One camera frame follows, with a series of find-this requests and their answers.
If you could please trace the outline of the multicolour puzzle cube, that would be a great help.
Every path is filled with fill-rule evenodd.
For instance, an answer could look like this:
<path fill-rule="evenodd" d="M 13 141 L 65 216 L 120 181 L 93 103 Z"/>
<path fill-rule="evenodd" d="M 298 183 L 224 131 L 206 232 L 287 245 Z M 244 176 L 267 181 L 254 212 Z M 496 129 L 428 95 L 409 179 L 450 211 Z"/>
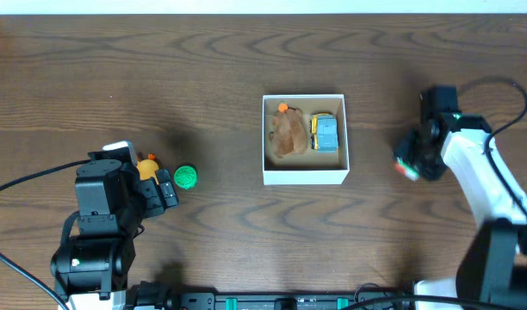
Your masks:
<path fill-rule="evenodd" d="M 401 158 L 395 159 L 394 168 L 404 177 L 411 181 L 417 181 L 419 179 L 419 172 L 411 165 L 405 163 Z"/>

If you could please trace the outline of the orange toy duck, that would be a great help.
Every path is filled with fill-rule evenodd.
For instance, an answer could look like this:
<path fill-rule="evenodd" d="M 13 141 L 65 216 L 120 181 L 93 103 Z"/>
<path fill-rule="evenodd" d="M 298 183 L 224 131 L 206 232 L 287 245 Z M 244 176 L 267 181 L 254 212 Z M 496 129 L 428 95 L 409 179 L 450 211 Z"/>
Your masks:
<path fill-rule="evenodd" d="M 147 158 L 142 158 L 140 155 L 137 156 L 137 169 L 139 171 L 139 178 L 141 181 L 145 181 L 153 178 L 156 184 L 159 184 L 156 172 L 159 170 L 159 165 L 156 161 L 156 156 L 153 153 L 149 153 Z"/>

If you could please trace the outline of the yellow grey toy truck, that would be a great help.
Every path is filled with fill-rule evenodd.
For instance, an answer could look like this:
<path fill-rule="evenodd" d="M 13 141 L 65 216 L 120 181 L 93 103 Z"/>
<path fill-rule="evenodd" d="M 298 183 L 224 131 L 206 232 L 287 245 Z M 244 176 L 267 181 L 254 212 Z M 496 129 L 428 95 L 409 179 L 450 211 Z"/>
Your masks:
<path fill-rule="evenodd" d="M 336 152 L 338 150 L 338 122 L 333 114 L 311 115 L 310 134 L 310 146 L 316 152 Z"/>

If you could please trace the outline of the brown plush bear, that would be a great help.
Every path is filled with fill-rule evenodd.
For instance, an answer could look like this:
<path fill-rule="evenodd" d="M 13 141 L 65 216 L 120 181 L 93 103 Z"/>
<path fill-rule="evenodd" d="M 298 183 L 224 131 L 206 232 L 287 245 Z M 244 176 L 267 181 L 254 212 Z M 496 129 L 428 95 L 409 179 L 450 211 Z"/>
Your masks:
<path fill-rule="evenodd" d="M 299 109 L 290 108 L 281 101 L 271 124 L 273 131 L 269 134 L 269 141 L 277 158 L 301 155 L 307 151 L 308 137 Z"/>

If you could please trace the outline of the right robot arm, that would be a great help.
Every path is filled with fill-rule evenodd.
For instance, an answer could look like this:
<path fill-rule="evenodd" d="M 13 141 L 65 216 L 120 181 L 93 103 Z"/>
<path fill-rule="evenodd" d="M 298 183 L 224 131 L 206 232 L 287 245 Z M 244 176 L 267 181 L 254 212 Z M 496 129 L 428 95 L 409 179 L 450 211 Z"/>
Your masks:
<path fill-rule="evenodd" d="M 416 181 L 452 171 L 477 234 L 456 275 L 416 282 L 417 309 L 527 309 L 527 195 L 499 154 L 484 117 L 465 115 L 461 91 L 437 85 L 420 95 L 420 125 L 394 149 L 396 169 Z"/>

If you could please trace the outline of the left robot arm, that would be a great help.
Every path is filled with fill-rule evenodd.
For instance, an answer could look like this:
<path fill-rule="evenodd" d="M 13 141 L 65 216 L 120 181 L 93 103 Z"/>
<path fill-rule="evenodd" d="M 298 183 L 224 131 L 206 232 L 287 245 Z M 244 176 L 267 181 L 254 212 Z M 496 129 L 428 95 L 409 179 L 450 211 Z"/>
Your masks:
<path fill-rule="evenodd" d="M 127 285 L 143 220 L 178 204 L 169 171 L 143 180 L 130 162 L 99 159 L 77 169 L 75 187 L 78 211 L 66 220 L 51 262 L 58 297 L 93 294 L 103 306 L 174 308 L 176 296 L 163 284 Z"/>

